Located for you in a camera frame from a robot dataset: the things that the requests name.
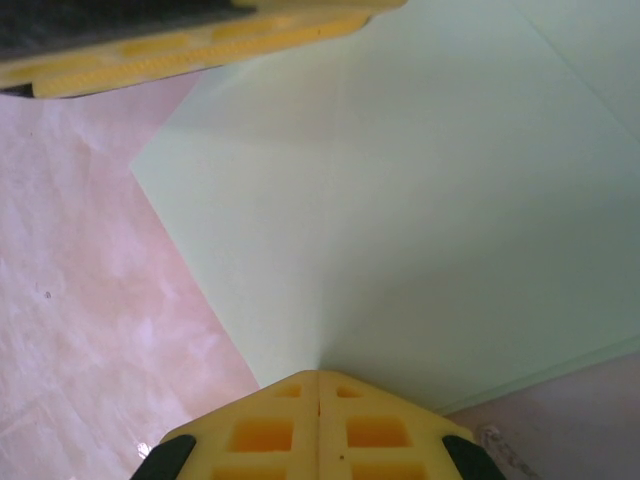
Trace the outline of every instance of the pink marble floor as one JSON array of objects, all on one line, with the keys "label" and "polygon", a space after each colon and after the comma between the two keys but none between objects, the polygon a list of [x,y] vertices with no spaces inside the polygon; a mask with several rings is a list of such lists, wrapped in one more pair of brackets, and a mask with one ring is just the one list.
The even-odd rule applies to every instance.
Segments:
[{"label": "pink marble floor", "polygon": [[195,82],[0,98],[0,477],[128,478],[257,388],[128,164]]}]

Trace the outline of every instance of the black rubber pad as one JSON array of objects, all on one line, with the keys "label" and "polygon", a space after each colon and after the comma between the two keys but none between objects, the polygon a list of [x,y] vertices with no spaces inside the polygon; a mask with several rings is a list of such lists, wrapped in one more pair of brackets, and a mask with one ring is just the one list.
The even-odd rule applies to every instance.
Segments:
[{"label": "black rubber pad", "polygon": [[195,445],[196,439],[191,435],[161,443],[151,450],[131,480],[176,480]]},{"label": "black rubber pad", "polygon": [[0,0],[0,61],[238,18],[232,0]]},{"label": "black rubber pad", "polygon": [[442,443],[462,480],[507,480],[481,446],[456,435],[447,435]]}]

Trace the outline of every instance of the yellow robot part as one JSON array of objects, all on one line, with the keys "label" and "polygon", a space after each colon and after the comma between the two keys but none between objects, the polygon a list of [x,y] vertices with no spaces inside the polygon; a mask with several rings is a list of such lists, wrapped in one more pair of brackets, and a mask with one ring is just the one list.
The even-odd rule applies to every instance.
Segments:
[{"label": "yellow robot part", "polygon": [[70,97],[216,67],[339,37],[406,0],[253,0],[253,13],[68,51],[0,62],[0,89],[30,84],[33,96]]},{"label": "yellow robot part", "polygon": [[132,480],[153,478],[171,448],[183,449],[175,475],[158,478],[504,480],[465,428],[335,372],[298,373],[173,430]]}]

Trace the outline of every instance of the marble surface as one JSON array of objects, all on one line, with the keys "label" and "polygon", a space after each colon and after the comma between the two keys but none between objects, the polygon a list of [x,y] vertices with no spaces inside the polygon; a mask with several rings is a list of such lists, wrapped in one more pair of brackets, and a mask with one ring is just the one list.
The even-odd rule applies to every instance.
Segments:
[{"label": "marble surface", "polygon": [[0,98],[3,480],[128,478],[257,388],[128,168],[196,78]]}]

